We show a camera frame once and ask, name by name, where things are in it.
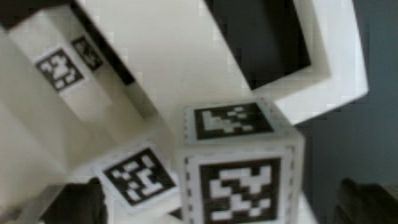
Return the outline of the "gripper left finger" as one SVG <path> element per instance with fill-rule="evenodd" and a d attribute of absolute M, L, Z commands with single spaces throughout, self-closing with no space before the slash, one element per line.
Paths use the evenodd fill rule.
<path fill-rule="evenodd" d="M 48 186 L 27 203 L 13 224 L 109 224 L 100 179 Z"/>

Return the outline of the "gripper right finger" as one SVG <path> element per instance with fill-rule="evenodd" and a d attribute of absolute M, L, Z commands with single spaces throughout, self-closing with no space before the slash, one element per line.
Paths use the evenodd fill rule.
<path fill-rule="evenodd" d="M 333 224 L 398 224 L 398 184 L 341 181 Z"/>

